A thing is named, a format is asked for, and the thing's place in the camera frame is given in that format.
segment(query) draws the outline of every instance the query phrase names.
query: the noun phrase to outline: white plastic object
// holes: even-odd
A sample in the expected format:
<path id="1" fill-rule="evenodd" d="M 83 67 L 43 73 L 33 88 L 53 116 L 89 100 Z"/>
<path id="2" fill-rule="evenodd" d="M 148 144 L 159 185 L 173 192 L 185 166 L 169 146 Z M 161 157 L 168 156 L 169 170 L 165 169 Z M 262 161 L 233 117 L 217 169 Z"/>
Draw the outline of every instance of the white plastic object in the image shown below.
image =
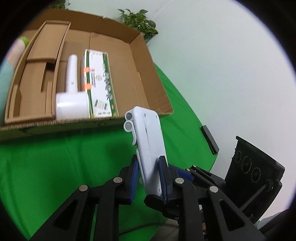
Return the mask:
<path id="1" fill-rule="evenodd" d="M 55 119 L 89 118 L 87 93 L 78 92 L 77 55 L 70 55 L 67 61 L 65 93 L 56 94 Z"/>
<path id="2" fill-rule="evenodd" d="M 158 114 L 153 110 L 134 107 L 125 114 L 124 130 L 132 132 L 146 195 L 161 195 L 158 158 L 166 157 L 163 134 Z"/>
<path id="3" fill-rule="evenodd" d="M 66 70 L 66 92 L 67 93 L 77 93 L 78 83 L 77 83 L 77 55 L 72 54 L 69 56 L 67 61 Z"/>

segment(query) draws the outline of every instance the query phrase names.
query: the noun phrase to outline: potted plant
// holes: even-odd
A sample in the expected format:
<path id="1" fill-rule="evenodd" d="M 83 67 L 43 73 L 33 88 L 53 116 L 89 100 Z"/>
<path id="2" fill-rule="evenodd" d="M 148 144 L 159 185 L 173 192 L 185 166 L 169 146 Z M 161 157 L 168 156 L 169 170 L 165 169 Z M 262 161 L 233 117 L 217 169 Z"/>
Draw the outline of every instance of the potted plant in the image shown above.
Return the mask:
<path id="1" fill-rule="evenodd" d="M 125 13 L 125 10 L 118 9 L 120 11 L 120 18 L 124 24 L 129 27 L 132 27 L 140 31 L 143 35 L 145 42 L 148 42 L 154 35 L 158 34 L 158 31 L 155 29 L 156 24 L 152 20 L 148 20 L 146 13 L 148 12 L 145 9 L 140 10 L 137 13 L 127 10 L 129 13 Z"/>
<path id="2" fill-rule="evenodd" d="M 66 7 L 68 7 L 70 5 L 70 3 L 66 3 L 66 0 L 55 0 L 53 1 L 49 7 L 50 8 L 60 8 L 60 9 L 65 9 Z"/>

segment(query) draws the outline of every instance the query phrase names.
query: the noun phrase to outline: white hair dryer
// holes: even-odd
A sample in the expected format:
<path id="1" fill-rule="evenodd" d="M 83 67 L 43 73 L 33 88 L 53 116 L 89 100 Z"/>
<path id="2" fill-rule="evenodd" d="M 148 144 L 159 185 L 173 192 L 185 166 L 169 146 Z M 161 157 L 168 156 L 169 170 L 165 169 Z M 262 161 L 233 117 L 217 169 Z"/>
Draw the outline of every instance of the white hair dryer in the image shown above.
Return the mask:
<path id="1" fill-rule="evenodd" d="M 85 91 L 78 92 L 77 55 L 67 61 L 66 92 L 56 94 L 55 119 L 89 118 L 89 101 Z"/>

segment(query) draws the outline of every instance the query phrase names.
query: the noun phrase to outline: hair dryer handle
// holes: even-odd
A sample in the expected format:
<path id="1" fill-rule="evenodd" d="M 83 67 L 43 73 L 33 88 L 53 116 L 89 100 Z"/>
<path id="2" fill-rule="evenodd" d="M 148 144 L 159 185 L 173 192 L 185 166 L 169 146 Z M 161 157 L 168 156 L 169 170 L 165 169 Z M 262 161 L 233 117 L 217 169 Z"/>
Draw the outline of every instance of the hair dryer handle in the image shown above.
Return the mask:
<path id="1" fill-rule="evenodd" d="M 77 84 L 77 55 L 72 54 L 69 56 L 67 61 L 67 70 L 66 70 L 66 92 L 67 93 L 77 93 L 78 84 Z"/>

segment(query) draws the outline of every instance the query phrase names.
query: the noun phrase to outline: blue gripper pad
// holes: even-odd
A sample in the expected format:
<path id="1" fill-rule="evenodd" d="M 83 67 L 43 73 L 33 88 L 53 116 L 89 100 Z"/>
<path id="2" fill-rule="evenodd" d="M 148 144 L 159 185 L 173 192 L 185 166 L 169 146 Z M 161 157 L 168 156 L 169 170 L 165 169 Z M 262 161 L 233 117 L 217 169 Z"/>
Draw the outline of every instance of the blue gripper pad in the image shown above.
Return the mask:
<path id="1" fill-rule="evenodd" d="M 163 163 L 161 161 L 161 158 L 158 159 L 158 171 L 159 171 L 163 202 L 166 204 L 168 202 L 168 189 L 167 189 L 167 183 L 165 180 L 165 173 L 164 173 L 164 168 L 163 168 Z"/>
<path id="2" fill-rule="evenodd" d="M 192 175 L 189 171 L 182 170 L 182 169 L 175 167 L 173 165 L 170 165 L 170 164 L 168 165 L 168 167 L 175 169 L 177 171 L 179 177 L 186 179 L 190 182 L 192 182 L 194 180 L 194 178 L 192 177 Z"/>
<path id="3" fill-rule="evenodd" d="M 136 190 L 137 190 L 137 183 L 138 183 L 138 176 L 139 176 L 139 162 L 138 160 L 135 161 L 135 165 L 133 167 L 133 173 L 130 182 L 130 202 L 133 203 L 135 199 Z"/>

